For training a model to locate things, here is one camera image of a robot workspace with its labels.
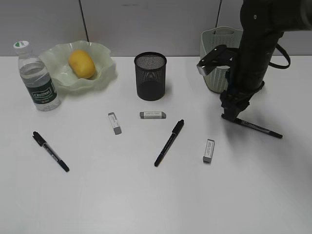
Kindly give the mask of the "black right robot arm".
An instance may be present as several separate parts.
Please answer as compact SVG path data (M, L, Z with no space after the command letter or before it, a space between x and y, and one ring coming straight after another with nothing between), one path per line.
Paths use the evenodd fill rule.
M233 121L264 86L274 50L285 32L312 28L310 0L245 0L240 10L243 33L220 96L224 117Z

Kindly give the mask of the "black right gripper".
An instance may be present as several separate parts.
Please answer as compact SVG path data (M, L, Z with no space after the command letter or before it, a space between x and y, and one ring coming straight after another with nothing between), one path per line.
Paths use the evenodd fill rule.
M250 105L250 99L253 95L253 92L246 90L224 90L220 94L221 107L224 108L224 113L221 117L224 119L236 119Z

